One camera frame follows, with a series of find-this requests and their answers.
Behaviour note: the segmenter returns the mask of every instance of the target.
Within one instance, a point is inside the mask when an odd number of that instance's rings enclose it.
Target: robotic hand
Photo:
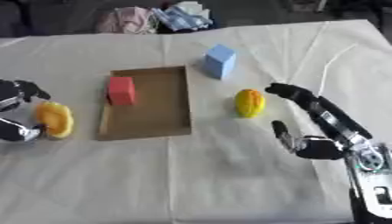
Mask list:
[[[276,138],[289,152],[345,160],[356,223],[392,223],[392,154],[386,145],[373,143],[372,135],[341,109],[305,88],[272,83],[265,91],[294,101],[326,135],[294,137],[283,122],[272,122]]]
[[[25,80],[0,80],[0,112],[16,109],[22,102],[31,102],[32,97],[49,100],[51,96],[33,82]],[[45,125],[31,129],[19,122],[0,117],[0,139],[17,142],[29,141],[45,132]]]

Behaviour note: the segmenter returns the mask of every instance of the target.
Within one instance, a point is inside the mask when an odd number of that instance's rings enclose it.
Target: blue cube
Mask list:
[[[216,45],[206,53],[204,68],[214,78],[221,80],[233,70],[235,58],[235,51],[224,45]]]

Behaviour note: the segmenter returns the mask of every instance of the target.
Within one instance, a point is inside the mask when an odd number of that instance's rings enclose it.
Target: white tablecloth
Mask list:
[[[237,52],[223,81],[199,66],[216,44]],[[0,39],[1,78],[35,81],[76,119],[73,136],[63,141],[0,143],[0,222],[350,221],[341,161],[295,157],[273,136],[274,119],[293,134],[319,132],[307,116],[267,94],[262,115],[240,119],[232,98],[272,81],[319,91],[324,73],[323,95],[378,139],[392,140],[391,56],[388,41],[367,21]],[[187,65],[190,136],[95,141],[111,70],[179,65]],[[28,123],[32,109],[24,105],[3,116]]]

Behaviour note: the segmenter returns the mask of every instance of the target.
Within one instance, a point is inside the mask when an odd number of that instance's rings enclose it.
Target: lemon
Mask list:
[[[265,99],[254,89],[244,89],[235,96],[235,107],[242,117],[255,117],[263,111]]]

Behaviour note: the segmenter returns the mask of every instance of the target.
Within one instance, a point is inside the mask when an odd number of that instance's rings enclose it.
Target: cloth pile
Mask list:
[[[206,29],[213,24],[210,10],[198,2],[181,2],[166,10],[127,7],[114,9],[98,24],[98,32],[157,33],[159,23],[173,32]]]
[[[98,32],[149,34],[155,33],[157,27],[152,10],[127,7],[110,12],[98,25]]]
[[[152,9],[159,21],[174,32],[179,30],[194,30],[207,28],[213,23],[209,18],[210,10],[203,10],[203,5],[197,2],[182,2],[167,10]]]

